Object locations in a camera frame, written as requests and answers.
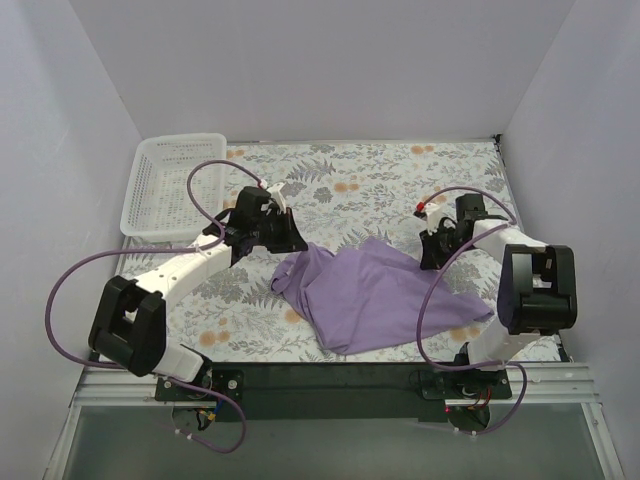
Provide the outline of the purple t shirt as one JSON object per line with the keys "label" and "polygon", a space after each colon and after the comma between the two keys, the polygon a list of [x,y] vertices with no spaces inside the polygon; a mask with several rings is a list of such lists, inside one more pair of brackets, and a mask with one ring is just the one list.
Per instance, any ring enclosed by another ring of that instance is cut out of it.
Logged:
{"label": "purple t shirt", "polygon": [[436,276],[369,238],[336,253],[310,243],[276,267],[270,288],[309,323],[321,349],[353,355],[415,341],[418,314]]}

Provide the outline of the white plastic basket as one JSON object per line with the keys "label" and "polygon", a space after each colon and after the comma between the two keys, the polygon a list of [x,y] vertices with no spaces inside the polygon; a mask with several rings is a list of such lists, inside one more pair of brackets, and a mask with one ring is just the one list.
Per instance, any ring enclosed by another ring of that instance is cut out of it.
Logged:
{"label": "white plastic basket", "polygon": [[199,164],[226,157],[219,133],[164,135],[137,147],[120,220],[127,237],[148,242],[194,239],[209,221],[191,202],[187,177]]}

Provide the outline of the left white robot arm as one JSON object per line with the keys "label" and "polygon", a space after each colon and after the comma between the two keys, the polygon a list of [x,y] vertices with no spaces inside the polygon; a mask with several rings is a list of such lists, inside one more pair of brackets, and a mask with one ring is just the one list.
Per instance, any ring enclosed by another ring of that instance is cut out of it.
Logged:
{"label": "left white robot arm", "polygon": [[213,386],[205,357],[168,337],[167,317],[184,297],[256,247],[272,254],[308,249],[282,188],[243,188],[228,221],[205,228],[184,253],[133,279],[109,280],[89,347],[138,377],[173,377],[188,398],[205,398]]}

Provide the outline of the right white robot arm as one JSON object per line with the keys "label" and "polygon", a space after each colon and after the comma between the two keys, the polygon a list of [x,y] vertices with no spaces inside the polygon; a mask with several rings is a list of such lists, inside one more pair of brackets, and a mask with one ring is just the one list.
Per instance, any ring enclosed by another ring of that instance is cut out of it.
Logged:
{"label": "right white robot arm", "polygon": [[436,272],[419,310],[416,343],[420,354],[425,355],[424,316],[444,274],[459,256],[476,249],[499,262],[497,319],[466,344],[452,364],[425,359],[435,368],[453,372],[454,389],[471,398],[488,386],[487,371],[512,366],[513,357],[527,345],[572,328],[578,306],[573,250],[527,236],[508,209],[501,215],[486,210],[487,193],[471,187],[463,190],[465,193],[455,200],[453,219],[442,212],[433,197],[418,203],[414,210],[414,216],[426,223],[420,233],[420,267]]}

